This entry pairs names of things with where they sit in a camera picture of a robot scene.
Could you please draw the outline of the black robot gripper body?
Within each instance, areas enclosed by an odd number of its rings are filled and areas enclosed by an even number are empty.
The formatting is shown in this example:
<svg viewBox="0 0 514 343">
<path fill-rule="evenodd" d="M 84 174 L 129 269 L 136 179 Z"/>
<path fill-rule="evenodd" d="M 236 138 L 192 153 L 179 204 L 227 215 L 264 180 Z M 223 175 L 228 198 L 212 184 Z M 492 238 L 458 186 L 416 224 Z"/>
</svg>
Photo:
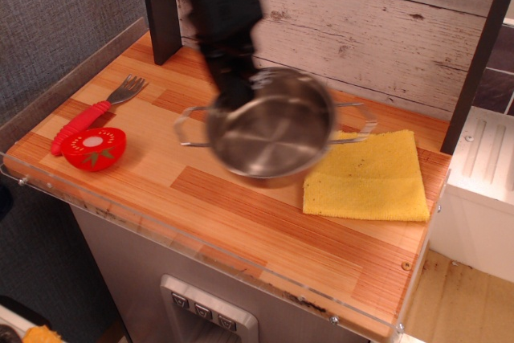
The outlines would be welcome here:
<svg viewBox="0 0 514 343">
<path fill-rule="evenodd" d="M 260 0 L 189 0 L 190 22 L 204 57 L 226 57 L 232 66 L 252 61 L 253 27 L 263 17 Z"/>
</svg>

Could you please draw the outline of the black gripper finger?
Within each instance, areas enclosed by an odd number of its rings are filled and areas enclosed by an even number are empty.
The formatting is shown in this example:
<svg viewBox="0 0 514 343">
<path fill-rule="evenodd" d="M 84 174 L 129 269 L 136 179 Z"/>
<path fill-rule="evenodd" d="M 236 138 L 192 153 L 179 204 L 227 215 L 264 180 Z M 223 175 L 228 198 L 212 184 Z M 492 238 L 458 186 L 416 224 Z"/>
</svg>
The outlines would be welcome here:
<svg viewBox="0 0 514 343">
<path fill-rule="evenodd" d="M 218 88 L 218 105 L 227 111 L 240 106 L 239 78 L 226 57 L 206 57 L 206 65 Z"/>
<path fill-rule="evenodd" d="M 243 106 L 253 100 L 260 84 L 271 76 L 273 71 L 273 67 L 258 69 L 252 61 L 242 61 L 236 69 L 236 105 Z"/>
</svg>

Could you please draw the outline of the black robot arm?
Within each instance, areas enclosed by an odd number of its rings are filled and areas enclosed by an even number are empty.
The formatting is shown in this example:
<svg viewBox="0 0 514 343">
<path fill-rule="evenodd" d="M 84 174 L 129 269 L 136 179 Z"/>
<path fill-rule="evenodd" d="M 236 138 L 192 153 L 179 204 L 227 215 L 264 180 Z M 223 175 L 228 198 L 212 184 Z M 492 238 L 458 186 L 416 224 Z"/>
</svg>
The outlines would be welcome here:
<svg viewBox="0 0 514 343">
<path fill-rule="evenodd" d="M 218 87 L 217 106 L 234 111 L 254 98 L 258 72 L 251 32 L 262 19 L 260 0 L 189 0 L 189 21 Z"/>
</svg>

